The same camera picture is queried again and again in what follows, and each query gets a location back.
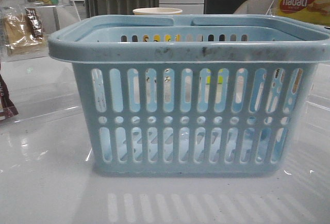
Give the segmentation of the bread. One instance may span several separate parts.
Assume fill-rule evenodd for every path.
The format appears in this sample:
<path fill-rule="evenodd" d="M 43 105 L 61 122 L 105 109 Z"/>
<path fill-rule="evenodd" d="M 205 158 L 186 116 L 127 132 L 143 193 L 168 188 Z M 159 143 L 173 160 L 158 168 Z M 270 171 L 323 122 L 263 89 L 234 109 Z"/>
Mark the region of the bread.
<path fill-rule="evenodd" d="M 47 35 L 36 8 L 1 6 L 1 60 L 30 58 L 44 54 Z"/>

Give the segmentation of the light blue plastic basket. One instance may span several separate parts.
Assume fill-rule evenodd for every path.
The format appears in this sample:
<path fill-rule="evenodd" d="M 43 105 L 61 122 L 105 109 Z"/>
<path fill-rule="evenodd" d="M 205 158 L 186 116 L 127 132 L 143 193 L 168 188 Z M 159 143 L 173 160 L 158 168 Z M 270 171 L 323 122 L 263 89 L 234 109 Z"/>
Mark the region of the light blue plastic basket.
<path fill-rule="evenodd" d="M 329 28 L 271 15 L 100 15 L 54 32 L 104 173 L 271 174 Z"/>

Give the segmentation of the yellow rimmed paper cup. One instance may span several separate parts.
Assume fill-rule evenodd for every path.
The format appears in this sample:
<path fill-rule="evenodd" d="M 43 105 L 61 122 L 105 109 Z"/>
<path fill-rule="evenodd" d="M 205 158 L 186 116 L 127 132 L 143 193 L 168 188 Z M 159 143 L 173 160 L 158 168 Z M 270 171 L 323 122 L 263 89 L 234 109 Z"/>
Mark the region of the yellow rimmed paper cup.
<path fill-rule="evenodd" d="M 182 10 L 178 8 L 152 7 L 137 8 L 133 10 L 134 15 L 176 15 L 182 14 Z"/>

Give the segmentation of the brown snack packet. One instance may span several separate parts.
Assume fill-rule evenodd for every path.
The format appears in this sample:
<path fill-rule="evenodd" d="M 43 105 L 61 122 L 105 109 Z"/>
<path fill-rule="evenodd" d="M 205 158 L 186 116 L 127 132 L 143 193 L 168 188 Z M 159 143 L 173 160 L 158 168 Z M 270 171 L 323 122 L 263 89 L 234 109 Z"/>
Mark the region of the brown snack packet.
<path fill-rule="evenodd" d="M 1 76 L 1 121 L 18 115 L 19 112 L 10 100 L 9 90 L 3 77 Z"/>

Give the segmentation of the clear acrylic shelf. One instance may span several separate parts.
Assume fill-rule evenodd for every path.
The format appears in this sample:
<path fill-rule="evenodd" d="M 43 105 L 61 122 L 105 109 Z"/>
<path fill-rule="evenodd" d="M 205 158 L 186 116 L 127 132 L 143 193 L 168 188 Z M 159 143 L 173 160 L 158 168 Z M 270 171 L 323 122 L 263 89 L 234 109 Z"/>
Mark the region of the clear acrylic shelf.
<path fill-rule="evenodd" d="M 29 2 L 28 0 L 1 0 L 1 6 L 25 5 L 36 8 L 39 12 L 42 24 L 47 35 L 47 41 L 50 34 L 65 28 L 71 24 L 80 21 L 80 17 L 73 0 L 59 0 L 57 5 L 45 5 L 42 2 Z M 44 54 L 35 55 L 30 58 L 38 58 L 48 55 L 48 45 Z"/>

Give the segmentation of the yellow nabati wafer box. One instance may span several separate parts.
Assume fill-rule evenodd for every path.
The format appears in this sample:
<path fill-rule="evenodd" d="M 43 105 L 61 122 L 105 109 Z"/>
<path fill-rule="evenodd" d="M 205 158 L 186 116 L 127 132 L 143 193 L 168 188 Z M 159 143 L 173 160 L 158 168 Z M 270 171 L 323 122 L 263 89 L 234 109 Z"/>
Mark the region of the yellow nabati wafer box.
<path fill-rule="evenodd" d="M 276 14 L 329 26 L 329 0 L 278 0 Z"/>

